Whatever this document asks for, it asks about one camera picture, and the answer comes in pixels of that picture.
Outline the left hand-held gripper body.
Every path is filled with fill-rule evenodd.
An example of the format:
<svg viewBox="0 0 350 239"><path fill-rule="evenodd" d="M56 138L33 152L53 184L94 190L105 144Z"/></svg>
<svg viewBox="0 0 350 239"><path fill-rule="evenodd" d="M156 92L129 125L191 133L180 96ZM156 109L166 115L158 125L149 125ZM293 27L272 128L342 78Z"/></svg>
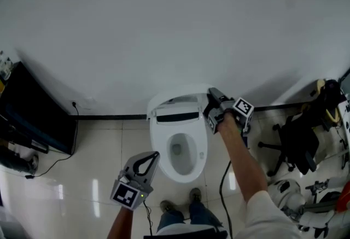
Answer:
<svg viewBox="0 0 350 239"><path fill-rule="evenodd" d="M152 191L150 184L122 176L114 181L110 200L129 210L135 210Z"/></svg>

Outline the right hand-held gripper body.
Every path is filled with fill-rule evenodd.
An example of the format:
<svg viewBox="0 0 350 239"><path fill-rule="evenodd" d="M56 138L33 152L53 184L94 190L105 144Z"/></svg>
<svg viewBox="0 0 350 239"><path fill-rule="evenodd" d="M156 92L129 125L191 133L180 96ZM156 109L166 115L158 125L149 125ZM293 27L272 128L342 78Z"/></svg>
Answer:
<svg viewBox="0 0 350 239"><path fill-rule="evenodd" d="M243 133L250 132L250 121L253 116L254 107L243 98L237 101L227 99L225 102L217 102L211 95L208 95L208 102L216 102L219 105L218 109L210 111L207 117L207 124L213 134L218 131L218 125L224 121L225 113L231 113L235 119L238 129Z"/></svg>

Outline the white toilet lid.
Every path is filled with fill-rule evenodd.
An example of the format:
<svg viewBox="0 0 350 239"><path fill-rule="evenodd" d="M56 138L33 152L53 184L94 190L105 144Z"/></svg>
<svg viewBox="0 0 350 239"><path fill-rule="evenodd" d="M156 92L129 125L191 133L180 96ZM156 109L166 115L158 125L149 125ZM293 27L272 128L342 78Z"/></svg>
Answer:
<svg viewBox="0 0 350 239"><path fill-rule="evenodd" d="M210 84L187 84L182 86L176 86L165 91L162 91L155 95L148 103L147 106L147 119L151 118L152 111L155 110L159 105L182 96L207 94L208 89L213 88Z"/></svg>

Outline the person's right forearm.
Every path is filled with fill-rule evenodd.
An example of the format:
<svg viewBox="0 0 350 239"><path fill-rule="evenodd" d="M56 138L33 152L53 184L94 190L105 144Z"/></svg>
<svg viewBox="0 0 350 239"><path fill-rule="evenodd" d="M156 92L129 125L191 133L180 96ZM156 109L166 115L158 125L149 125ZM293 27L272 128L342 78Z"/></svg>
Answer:
<svg viewBox="0 0 350 239"><path fill-rule="evenodd" d="M231 113L224 114L218 131L226 146L243 198L249 202L256 193L267 190L265 174L245 146Z"/></svg>

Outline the person's left forearm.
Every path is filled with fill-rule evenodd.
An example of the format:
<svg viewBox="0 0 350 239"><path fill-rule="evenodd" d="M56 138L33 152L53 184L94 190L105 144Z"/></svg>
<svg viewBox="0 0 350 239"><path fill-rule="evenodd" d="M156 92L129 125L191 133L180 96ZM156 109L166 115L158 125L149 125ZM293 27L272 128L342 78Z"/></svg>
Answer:
<svg viewBox="0 0 350 239"><path fill-rule="evenodd" d="M131 239L132 222L133 211L121 207L109 231L107 239Z"/></svg>

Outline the person's left shoe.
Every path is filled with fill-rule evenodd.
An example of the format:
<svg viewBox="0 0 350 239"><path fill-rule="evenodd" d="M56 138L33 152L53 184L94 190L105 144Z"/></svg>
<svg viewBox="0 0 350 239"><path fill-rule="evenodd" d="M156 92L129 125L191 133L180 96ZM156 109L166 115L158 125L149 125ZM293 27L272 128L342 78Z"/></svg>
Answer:
<svg viewBox="0 0 350 239"><path fill-rule="evenodd" d="M174 204L168 200L161 201L160 208L161 208L162 213L176 210Z"/></svg>

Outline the person's left leg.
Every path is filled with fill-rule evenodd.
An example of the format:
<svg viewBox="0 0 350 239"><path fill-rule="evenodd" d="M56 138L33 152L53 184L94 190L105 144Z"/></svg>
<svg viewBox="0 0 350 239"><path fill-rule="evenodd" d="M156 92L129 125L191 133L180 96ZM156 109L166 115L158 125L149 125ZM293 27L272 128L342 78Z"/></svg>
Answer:
<svg viewBox="0 0 350 239"><path fill-rule="evenodd" d="M159 232L162 228L165 228L172 224L184 224L184 215L181 211L164 211L160 218L160 222L157 227L157 232Z"/></svg>

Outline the black office chair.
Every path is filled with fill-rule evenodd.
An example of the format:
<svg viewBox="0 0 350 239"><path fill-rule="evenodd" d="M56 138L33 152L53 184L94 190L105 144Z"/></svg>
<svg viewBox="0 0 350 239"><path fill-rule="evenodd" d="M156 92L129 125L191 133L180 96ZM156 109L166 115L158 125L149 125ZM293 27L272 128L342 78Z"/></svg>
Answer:
<svg viewBox="0 0 350 239"><path fill-rule="evenodd" d="M280 145L258 143L259 148L281 152L275 169L267 172L268 177L275 176L284 162L290 172L295 168L303 175L308 171L316 171L317 164L314 157L319 147L319 140L303 114L289 116L283 126L275 124L272 129L278 132Z"/></svg>

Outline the black chest device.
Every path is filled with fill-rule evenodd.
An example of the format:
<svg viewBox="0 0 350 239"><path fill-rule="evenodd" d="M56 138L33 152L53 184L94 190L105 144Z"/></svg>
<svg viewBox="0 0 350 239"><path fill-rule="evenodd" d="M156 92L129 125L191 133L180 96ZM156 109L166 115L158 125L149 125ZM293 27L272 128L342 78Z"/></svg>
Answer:
<svg viewBox="0 0 350 239"><path fill-rule="evenodd" d="M143 236L143 239L225 239L226 231L207 229L184 234Z"/></svg>

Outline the cream yellow chair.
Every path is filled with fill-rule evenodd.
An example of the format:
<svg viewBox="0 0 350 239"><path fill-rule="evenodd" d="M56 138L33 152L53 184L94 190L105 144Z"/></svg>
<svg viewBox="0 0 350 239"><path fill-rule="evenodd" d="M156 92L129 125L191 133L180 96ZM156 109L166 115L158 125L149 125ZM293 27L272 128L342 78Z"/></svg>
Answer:
<svg viewBox="0 0 350 239"><path fill-rule="evenodd" d="M322 126L325 131L329 132L340 121L338 105L342 100L341 88L334 79L319 79L316 86L317 88L310 95L317 97L303 104L301 112L310 117L311 127Z"/></svg>

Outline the black clothing bundle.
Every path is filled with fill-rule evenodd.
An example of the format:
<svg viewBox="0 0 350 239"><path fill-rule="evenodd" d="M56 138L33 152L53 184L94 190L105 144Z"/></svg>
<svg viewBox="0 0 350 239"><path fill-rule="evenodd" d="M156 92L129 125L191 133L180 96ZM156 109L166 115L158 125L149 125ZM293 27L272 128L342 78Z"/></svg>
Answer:
<svg viewBox="0 0 350 239"><path fill-rule="evenodd" d="M326 117L335 126L340 122L339 104L345 100L340 85L334 79L317 80L317 95L321 98L323 107L325 108Z"/></svg>

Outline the white robot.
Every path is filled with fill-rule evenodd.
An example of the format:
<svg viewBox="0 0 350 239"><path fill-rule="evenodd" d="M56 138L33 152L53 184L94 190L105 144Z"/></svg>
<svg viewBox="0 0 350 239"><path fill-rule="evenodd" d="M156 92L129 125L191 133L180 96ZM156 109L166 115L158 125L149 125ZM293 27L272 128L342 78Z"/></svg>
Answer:
<svg viewBox="0 0 350 239"><path fill-rule="evenodd" d="M327 237L331 228L350 226L350 177L332 177L305 187L314 197L308 203L294 179L282 179L268 187L273 203L302 232L314 229L314 238Z"/></svg>

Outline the white office desk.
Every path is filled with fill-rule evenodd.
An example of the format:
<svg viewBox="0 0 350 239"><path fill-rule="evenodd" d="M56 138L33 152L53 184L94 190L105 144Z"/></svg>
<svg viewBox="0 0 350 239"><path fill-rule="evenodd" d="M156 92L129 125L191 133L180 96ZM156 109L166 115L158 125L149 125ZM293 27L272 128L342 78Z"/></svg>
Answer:
<svg viewBox="0 0 350 239"><path fill-rule="evenodd" d="M350 155L350 68L339 79L339 85L345 97L345 100L339 104L339 111L345 133L344 140L347 143Z"/></svg>

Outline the black cabinet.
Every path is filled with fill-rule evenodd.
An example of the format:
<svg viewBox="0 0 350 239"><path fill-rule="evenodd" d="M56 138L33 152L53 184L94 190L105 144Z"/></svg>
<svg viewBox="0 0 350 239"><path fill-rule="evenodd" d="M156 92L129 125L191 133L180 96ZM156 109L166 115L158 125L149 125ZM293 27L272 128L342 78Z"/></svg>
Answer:
<svg viewBox="0 0 350 239"><path fill-rule="evenodd" d="M0 95L0 115L31 140L72 154L76 121L17 62Z"/></svg>

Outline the white shirt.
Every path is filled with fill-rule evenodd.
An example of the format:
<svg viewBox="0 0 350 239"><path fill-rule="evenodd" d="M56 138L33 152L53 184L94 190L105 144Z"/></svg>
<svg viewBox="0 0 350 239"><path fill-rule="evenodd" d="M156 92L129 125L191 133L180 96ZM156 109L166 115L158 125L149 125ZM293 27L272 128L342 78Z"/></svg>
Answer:
<svg viewBox="0 0 350 239"><path fill-rule="evenodd" d="M223 227L209 225L172 224L162 228L156 235L184 234L189 232L215 229L228 231ZM266 191L256 193L246 205L246 223L234 239L301 239L295 224L271 200Z"/></svg>

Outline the clear bottles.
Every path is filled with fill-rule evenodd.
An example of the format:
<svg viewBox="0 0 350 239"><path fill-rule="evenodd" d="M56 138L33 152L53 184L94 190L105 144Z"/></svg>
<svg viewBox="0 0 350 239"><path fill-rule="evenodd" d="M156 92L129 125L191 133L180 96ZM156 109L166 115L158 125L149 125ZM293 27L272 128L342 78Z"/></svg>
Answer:
<svg viewBox="0 0 350 239"><path fill-rule="evenodd" d="M13 69L13 63L11 59L4 53L0 51L0 76L7 81L11 75Z"/></svg>

